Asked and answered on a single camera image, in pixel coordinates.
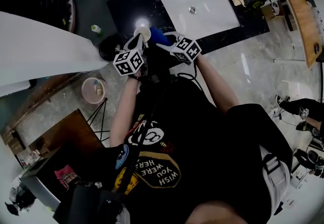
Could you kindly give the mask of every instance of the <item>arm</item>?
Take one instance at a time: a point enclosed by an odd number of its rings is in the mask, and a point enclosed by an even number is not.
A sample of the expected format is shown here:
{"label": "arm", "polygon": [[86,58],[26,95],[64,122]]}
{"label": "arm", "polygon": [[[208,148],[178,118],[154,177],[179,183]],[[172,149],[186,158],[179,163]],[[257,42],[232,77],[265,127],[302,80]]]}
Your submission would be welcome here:
{"label": "arm", "polygon": [[322,124],[322,122],[318,122],[310,117],[302,117],[308,124],[312,125],[313,127],[315,127],[317,130],[320,130],[320,126]]}
{"label": "arm", "polygon": [[124,143],[125,137],[131,129],[138,80],[128,78],[123,94],[121,95],[116,114],[110,129],[110,147]]}
{"label": "arm", "polygon": [[197,57],[197,66],[221,112],[226,113],[231,107],[239,105],[232,89],[201,54]]}

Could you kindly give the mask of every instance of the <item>black t-shirt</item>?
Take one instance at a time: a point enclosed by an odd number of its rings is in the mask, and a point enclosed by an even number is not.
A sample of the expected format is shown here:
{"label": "black t-shirt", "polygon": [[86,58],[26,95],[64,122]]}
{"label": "black t-shirt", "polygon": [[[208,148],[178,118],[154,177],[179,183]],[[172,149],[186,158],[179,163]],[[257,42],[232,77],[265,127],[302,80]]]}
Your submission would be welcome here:
{"label": "black t-shirt", "polygon": [[127,188],[131,222],[185,223],[197,205],[223,201],[247,223],[266,223],[271,201],[259,145],[291,170],[285,138],[261,106],[240,105],[223,115],[184,78],[138,94],[133,129],[124,144],[106,148],[101,160],[109,161],[108,173],[98,176],[106,187],[119,187],[155,105]]}

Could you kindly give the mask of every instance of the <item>wooden table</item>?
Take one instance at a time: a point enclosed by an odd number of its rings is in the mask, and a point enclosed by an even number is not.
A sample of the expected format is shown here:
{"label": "wooden table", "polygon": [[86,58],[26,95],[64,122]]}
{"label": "wooden table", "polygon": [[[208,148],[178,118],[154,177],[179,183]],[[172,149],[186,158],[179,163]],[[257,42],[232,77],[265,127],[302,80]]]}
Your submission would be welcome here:
{"label": "wooden table", "polygon": [[[264,6],[276,2],[279,0],[267,1]],[[322,52],[322,43],[320,40],[319,30],[316,25],[315,18],[313,16],[311,6],[306,0],[286,0],[289,9],[294,16],[297,24],[297,29],[301,35],[304,50],[304,60],[287,60],[287,59],[275,59],[274,63],[292,63],[292,64],[307,64],[311,67],[316,61],[316,58]],[[314,45],[319,44],[319,52],[315,54]]]}
{"label": "wooden table", "polygon": [[[44,140],[44,145],[39,149],[37,143],[41,139]],[[29,148],[32,151],[39,149],[39,152],[44,154],[55,150],[66,142],[71,142],[83,155],[88,155],[98,148],[104,147],[81,111],[77,109],[36,139],[29,145]]]}

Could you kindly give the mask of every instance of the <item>sink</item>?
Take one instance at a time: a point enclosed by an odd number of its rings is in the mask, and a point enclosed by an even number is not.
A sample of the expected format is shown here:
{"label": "sink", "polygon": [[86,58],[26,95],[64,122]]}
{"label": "sink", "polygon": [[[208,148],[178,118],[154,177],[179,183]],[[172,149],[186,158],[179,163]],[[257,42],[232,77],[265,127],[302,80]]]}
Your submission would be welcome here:
{"label": "sink", "polygon": [[197,40],[239,26],[229,0],[161,0],[176,31]]}

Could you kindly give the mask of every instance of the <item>black countertop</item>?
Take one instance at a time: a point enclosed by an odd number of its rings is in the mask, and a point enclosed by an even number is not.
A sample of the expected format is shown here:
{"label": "black countertop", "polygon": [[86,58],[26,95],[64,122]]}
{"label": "black countertop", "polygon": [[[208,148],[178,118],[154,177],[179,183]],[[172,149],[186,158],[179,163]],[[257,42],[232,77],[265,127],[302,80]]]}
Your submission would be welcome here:
{"label": "black countertop", "polygon": [[[253,0],[244,0],[245,4],[251,1]],[[232,0],[229,2],[240,26],[197,40],[203,54],[269,32],[261,10],[245,12],[246,8],[242,5],[234,6]],[[140,24],[140,21],[148,22],[150,27],[156,26],[162,32],[175,31],[161,0],[109,0],[107,4],[118,33],[125,42],[133,36],[137,22]]]}

